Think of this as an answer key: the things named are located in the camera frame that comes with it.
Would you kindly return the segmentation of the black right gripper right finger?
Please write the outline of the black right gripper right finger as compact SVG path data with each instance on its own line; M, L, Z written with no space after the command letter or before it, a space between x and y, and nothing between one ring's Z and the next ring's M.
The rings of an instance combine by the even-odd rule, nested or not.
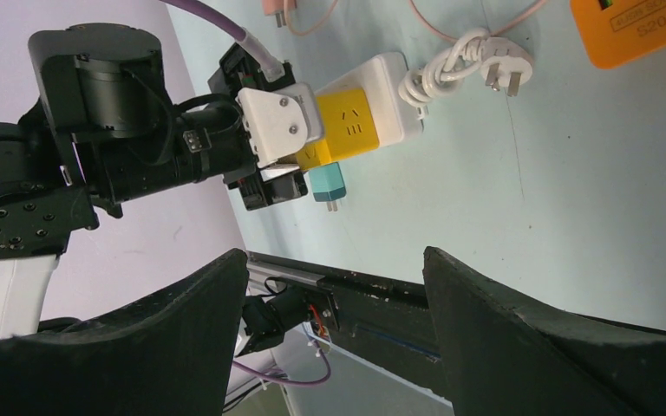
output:
M423 279L458 415L666 415L666 331L555 308L444 250Z

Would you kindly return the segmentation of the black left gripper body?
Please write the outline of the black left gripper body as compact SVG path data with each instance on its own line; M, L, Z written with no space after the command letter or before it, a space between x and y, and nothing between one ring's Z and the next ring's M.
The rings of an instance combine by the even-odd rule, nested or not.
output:
M283 65L284 75L276 81L267 81L260 65L238 45L231 46L219 61L219 69L207 83L214 94L226 94L236 98L242 88L255 88L267 92L286 88L296 82L289 63ZM264 209L304 197L308 194L304 174L298 169L276 178L263 179L257 168L258 158L252 152L249 136L240 129L244 161L240 168L223 175L223 182L230 190L237 190L247 211Z

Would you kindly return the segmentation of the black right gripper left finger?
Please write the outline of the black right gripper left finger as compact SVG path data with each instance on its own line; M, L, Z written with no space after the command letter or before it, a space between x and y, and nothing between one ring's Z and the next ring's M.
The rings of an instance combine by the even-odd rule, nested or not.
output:
M61 332L0 340L0 415L219 415L248 282L227 251Z

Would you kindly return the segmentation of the yellow cube socket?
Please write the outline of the yellow cube socket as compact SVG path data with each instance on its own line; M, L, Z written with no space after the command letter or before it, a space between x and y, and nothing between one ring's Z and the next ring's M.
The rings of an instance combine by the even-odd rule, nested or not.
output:
M324 135L295 154L303 171L377 149L380 145L366 94L353 88L317 96Z

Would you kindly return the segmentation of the white multicolour power strip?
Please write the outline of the white multicolour power strip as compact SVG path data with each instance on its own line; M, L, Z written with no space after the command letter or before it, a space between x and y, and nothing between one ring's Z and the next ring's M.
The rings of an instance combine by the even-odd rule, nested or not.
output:
M410 106L398 93L407 73L403 53L385 52L319 88L316 94L362 89L373 116L379 146L392 146L420 136L424 129L420 110Z

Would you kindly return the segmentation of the orange power strip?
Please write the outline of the orange power strip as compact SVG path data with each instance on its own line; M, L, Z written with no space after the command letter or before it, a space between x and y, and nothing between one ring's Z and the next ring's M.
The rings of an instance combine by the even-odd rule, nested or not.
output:
M596 68L617 68L666 48L666 0L572 0L569 5Z

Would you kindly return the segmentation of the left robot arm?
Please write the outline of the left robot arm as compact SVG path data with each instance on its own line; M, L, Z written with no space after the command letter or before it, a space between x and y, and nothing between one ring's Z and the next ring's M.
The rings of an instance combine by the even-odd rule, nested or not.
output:
M243 44L222 57L214 92L175 103L160 40L116 23L36 32L28 42L39 96L0 122L0 338L38 330L49 280L74 231L98 211L221 176L255 211L300 198L300 172L265 179L250 105L299 109L289 63L266 68Z

